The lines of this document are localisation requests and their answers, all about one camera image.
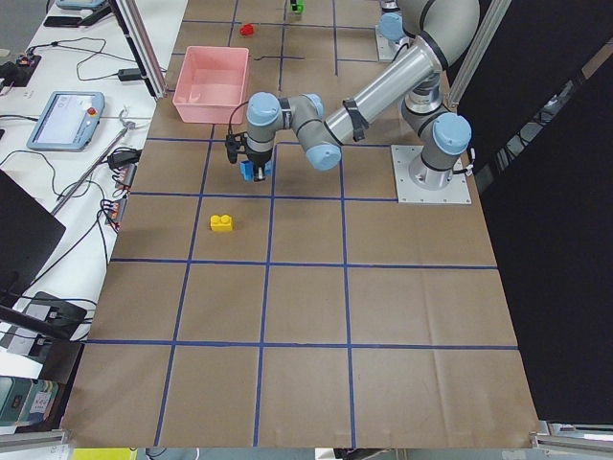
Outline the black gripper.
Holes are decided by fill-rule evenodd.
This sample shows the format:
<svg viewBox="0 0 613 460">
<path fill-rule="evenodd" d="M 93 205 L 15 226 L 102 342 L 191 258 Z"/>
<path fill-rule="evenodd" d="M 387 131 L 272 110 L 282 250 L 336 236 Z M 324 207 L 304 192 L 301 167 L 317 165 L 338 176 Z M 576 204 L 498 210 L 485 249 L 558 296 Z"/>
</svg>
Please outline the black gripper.
<svg viewBox="0 0 613 460">
<path fill-rule="evenodd" d="M 238 162 L 238 156 L 245 154 L 253 167 L 253 181 L 261 182 L 266 178 L 265 164 L 272 157 L 274 143 L 272 140 L 266 142 L 256 141 L 248 136 L 247 133 L 230 133 L 226 135 L 225 148 L 228 160 L 231 164 Z"/>
</svg>

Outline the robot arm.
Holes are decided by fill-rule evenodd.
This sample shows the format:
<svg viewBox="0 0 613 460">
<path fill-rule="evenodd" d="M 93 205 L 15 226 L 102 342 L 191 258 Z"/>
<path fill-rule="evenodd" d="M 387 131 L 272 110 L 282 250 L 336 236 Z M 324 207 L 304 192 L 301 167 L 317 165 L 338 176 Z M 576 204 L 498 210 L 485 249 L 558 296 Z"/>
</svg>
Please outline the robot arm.
<svg viewBox="0 0 613 460">
<path fill-rule="evenodd" d="M 470 44 L 480 19 L 477 1 L 384 1 L 378 28 L 398 43 L 390 65 L 360 92 L 347 98 L 334 113 L 324 114 L 315 94 L 279 98 L 258 92 L 245 102 L 247 129 L 228 131 L 227 158 L 240 155 L 244 179 L 263 181 L 270 173 L 278 131 L 296 135 L 311 166 L 319 171 L 335 167 L 343 144 L 364 139 L 367 129 L 384 110 L 400 99 L 411 118 L 435 113 L 442 104 L 439 76 Z"/>
</svg>

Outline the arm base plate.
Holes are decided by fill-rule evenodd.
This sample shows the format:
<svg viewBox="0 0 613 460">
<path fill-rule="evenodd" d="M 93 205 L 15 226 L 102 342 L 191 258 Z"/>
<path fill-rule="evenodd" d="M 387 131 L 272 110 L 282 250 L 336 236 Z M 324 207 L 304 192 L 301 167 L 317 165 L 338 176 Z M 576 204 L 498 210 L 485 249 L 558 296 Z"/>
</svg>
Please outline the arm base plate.
<svg viewBox="0 0 613 460">
<path fill-rule="evenodd" d="M 470 205 L 465 175 L 438 172 L 422 161 L 422 146 L 391 145 L 397 202 L 417 205 Z"/>
<path fill-rule="evenodd" d="M 383 34 L 378 26 L 375 27 L 375 41 L 377 58 L 379 62 L 391 62 L 397 51 L 400 49 L 400 45 L 405 42 L 406 33 L 403 30 L 399 30 L 397 34 L 397 40 L 389 39 Z"/>
</svg>

